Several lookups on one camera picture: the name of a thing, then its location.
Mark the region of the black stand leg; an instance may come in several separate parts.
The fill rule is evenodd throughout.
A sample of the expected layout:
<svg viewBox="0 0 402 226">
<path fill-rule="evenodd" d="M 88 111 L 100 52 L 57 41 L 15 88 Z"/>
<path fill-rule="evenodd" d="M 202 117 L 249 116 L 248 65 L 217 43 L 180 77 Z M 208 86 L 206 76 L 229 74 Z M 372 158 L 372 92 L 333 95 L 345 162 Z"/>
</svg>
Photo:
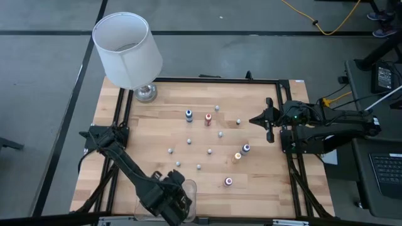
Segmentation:
<svg viewBox="0 0 402 226">
<path fill-rule="evenodd" d="M 391 50 L 394 50 L 398 56 L 397 63 L 402 63 L 402 51 L 398 48 L 398 45 L 402 43 L 402 31 L 390 36 L 383 44 L 374 49 L 368 56 L 362 60 L 354 60 L 356 66 L 363 71 L 370 70 L 372 65 L 379 61 Z"/>
</svg>

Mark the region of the black laptop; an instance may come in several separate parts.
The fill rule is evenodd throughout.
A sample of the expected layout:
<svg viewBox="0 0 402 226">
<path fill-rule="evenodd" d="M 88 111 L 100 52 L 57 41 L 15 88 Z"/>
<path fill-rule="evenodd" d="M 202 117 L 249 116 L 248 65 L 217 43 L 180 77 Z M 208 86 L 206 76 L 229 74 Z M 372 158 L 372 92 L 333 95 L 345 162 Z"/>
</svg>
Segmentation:
<svg viewBox="0 0 402 226">
<path fill-rule="evenodd" d="M 369 156 L 381 194 L 402 200 L 402 154 L 371 153 Z"/>
</svg>

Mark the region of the white paper sheet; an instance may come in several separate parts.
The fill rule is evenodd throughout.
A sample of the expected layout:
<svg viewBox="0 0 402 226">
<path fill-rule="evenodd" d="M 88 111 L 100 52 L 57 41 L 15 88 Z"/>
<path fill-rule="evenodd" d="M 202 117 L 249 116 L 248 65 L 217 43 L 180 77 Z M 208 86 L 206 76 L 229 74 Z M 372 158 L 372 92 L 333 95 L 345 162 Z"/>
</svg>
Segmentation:
<svg viewBox="0 0 402 226">
<path fill-rule="evenodd" d="M 321 160 L 325 164 L 338 165 L 337 150 L 334 149 L 329 153 L 322 154 L 321 155 Z"/>
</svg>

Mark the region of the person's shoe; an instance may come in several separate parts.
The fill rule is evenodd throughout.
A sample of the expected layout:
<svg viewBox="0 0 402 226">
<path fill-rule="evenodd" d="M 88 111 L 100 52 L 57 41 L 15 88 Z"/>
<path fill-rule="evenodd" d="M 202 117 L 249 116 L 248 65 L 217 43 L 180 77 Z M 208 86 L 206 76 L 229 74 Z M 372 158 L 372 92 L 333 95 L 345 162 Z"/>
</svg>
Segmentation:
<svg viewBox="0 0 402 226">
<path fill-rule="evenodd" d="M 378 13 L 371 12 L 367 14 L 367 18 L 372 21 L 389 21 L 393 19 L 393 14 L 389 14 L 385 11 L 380 11 Z"/>
<path fill-rule="evenodd" d="M 385 38 L 385 37 L 394 35 L 397 32 L 398 32 L 398 30 L 394 29 L 394 28 L 380 28 L 376 31 L 373 31 L 372 35 L 376 38 Z"/>
</svg>

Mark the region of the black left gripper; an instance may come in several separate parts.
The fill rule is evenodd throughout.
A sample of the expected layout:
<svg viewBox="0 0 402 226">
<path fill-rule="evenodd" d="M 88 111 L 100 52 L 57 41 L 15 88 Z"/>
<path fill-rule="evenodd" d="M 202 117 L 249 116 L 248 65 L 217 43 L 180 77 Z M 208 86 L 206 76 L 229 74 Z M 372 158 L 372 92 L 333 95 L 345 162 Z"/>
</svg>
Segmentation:
<svg viewBox="0 0 402 226">
<path fill-rule="evenodd" d="M 161 173 L 155 171 L 152 177 L 145 178 L 141 204 L 155 217 L 161 215 L 169 226 L 179 226 L 188 217 L 192 204 L 182 186 L 185 177 L 175 169 L 162 180 L 160 176 Z"/>
</svg>

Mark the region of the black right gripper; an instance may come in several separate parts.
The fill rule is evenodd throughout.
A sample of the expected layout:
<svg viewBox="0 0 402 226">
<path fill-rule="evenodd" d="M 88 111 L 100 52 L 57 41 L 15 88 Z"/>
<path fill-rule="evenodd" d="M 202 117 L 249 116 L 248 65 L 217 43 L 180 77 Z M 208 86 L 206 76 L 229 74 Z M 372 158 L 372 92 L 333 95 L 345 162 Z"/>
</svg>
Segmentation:
<svg viewBox="0 0 402 226">
<path fill-rule="evenodd" d="M 266 103 L 268 107 L 260 115 L 251 118 L 249 122 L 266 130 L 269 143 L 274 143 L 274 127 L 307 124 L 314 116 L 313 111 L 303 102 L 291 101 L 283 106 L 283 112 L 273 106 L 272 98 L 267 97 Z"/>
</svg>

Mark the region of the dark grey side desk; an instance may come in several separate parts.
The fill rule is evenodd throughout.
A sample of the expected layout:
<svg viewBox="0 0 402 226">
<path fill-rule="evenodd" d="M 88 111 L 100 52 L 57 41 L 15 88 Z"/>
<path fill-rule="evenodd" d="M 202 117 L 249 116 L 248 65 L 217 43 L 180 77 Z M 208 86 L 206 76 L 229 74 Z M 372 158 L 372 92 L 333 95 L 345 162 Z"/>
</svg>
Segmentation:
<svg viewBox="0 0 402 226">
<path fill-rule="evenodd" d="M 372 74 L 370 70 L 360 70 L 354 60 L 347 60 L 344 65 L 352 96 L 357 101 L 357 110 L 363 110 L 380 99 L 379 96 L 370 97 Z M 402 199 L 390 198 L 381 193 L 370 160 L 372 153 L 402 154 L 402 109 L 391 109 L 390 105 L 393 102 L 388 97 L 372 108 L 373 114 L 379 119 L 382 131 L 376 137 L 369 139 L 353 139 L 352 149 L 357 164 L 359 175 L 357 185 L 363 207 L 375 217 L 402 220 Z"/>
</svg>

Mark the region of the black floor object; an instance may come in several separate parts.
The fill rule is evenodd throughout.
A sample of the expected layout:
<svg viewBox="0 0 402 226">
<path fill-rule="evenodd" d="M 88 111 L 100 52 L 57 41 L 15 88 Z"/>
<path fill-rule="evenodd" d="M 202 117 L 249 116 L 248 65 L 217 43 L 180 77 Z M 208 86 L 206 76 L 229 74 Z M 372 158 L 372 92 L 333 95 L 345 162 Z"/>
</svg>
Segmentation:
<svg viewBox="0 0 402 226">
<path fill-rule="evenodd" d="M 22 150 L 24 148 L 24 145 L 0 137 L 0 151 L 2 150 L 2 148 L 12 148 L 15 150 Z"/>
</svg>

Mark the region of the table lamp white shade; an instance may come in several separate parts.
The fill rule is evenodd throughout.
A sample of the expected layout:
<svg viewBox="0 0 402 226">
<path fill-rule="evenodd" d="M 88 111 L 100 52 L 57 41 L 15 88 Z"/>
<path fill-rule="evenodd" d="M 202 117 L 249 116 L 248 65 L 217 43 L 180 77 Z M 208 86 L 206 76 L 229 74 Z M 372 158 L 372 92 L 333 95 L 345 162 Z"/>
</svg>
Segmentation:
<svg viewBox="0 0 402 226">
<path fill-rule="evenodd" d="M 163 58 L 143 17 L 129 12 L 107 15 L 94 26 L 92 39 L 114 85 L 132 90 L 140 102 L 155 100 L 158 91 L 153 81 Z"/>
</svg>

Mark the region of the black aluminium table frame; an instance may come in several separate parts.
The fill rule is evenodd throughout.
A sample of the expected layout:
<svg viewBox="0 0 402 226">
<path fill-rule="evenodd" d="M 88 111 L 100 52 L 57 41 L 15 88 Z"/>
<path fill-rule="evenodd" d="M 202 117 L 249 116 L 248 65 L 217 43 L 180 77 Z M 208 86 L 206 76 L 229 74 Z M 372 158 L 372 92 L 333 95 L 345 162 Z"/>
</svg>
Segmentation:
<svg viewBox="0 0 402 226">
<path fill-rule="evenodd" d="M 125 121 L 129 127 L 126 152 L 147 175 L 177 170 L 186 180 L 196 182 L 196 217 L 192 222 L 295 217 L 294 198 L 303 200 L 303 194 L 291 189 L 280 131 L 274 129 L 274 143 L 269 143 L 265 130 L 249 120 L 262 113 L 267 97 L 274 104 L 287 99 L 307 102 L 304 83 L 161 78 L 156 86 L 157 98 L 143 104 L 120 94 L 115 85 L 104 80 L 92 121 L 97 126 Z M 192 122 L 186 121 L 187 110 L 192 111 Z M 204 124 L 206 114 L 212 115 L 210 126 Z M 233 155 L 245 144 L 250 145 L 250 152 L 233 164 Z M 224 186 L 226 178 L 233 181 L 229 187 Z"/>
</svg>

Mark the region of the clear plastic container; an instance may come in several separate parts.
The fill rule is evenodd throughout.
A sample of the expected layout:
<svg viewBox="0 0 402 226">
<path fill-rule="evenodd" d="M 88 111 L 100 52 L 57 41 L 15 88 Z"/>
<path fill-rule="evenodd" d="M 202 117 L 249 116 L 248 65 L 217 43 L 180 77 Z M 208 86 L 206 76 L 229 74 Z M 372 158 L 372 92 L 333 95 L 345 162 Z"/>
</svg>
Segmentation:
<svg viewBox="0 0 402 226">
<path fill-rule="evenodd" d="M 192 203 L 189 207 L 189 213 L 187 218 L 184 220 L 184 223 L 190 223 L 196 217 L 196 194 L 197 194 L 197 185 L 193 180 L 185 180 L 182 184 L 182 187 L 189 199 L 191 199 Z M 153 221 L 153 222 L 166 222 L 166 220 L 161 216 L 152 215 L 147 209 L 142 206 L 139 202 L 139 198 L 136 202 L 136 208 L 134 211 L 134 217 L 138 221 Z"/>
</svg>

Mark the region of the silver metal bracket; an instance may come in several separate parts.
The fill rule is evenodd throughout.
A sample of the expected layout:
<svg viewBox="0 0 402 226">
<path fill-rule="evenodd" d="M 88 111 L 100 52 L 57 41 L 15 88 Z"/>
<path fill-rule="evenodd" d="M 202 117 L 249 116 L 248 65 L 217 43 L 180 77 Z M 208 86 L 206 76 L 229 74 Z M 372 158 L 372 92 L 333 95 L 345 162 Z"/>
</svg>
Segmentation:
<svg viewBox="0 0 402 226">
<path fill-rule="evenodd" d="M 272 226 L 310 226 L 309 222 L 298 220 L 273 219 Z"/>
</svg>

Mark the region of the black power adapter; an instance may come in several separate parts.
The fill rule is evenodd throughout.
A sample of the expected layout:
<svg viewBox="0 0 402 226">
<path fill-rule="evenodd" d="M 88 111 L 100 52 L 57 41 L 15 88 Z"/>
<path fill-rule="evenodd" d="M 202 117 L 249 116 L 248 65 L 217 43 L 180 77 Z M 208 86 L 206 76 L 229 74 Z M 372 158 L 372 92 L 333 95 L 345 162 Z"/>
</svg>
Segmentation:
<svg viewBox="0 0 402 226">
<path fill-rule="evenodd" d="M 395 75 L 391 66 L 384 62 L 377 62 L 372 66 L 371 92 L 379 94 L 395 89 Z"/>
</svg>

